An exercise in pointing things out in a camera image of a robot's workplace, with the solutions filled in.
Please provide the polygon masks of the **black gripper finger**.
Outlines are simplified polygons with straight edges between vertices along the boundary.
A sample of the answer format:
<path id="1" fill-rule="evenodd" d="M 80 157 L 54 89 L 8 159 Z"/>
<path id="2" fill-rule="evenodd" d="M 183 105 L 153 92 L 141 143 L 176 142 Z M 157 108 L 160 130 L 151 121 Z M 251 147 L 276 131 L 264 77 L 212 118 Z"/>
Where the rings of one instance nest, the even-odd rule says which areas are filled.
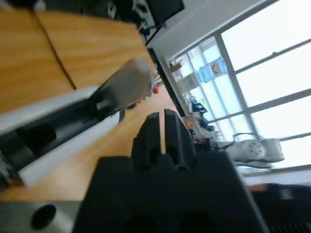
<path id="1" fill-rule="evenodd" d="M 165 149 L 176 170 L 192 170 L 196 165 L 196 152 L 191 135 L 178 116 L 171 109 L 164 110 Z"/>
<path id="2" fill-rule="evenodd" d="M 148 115 L 133 140 L 131 159 L 135 170 L 150 170 L 161 155 L 159 112 Z"/>

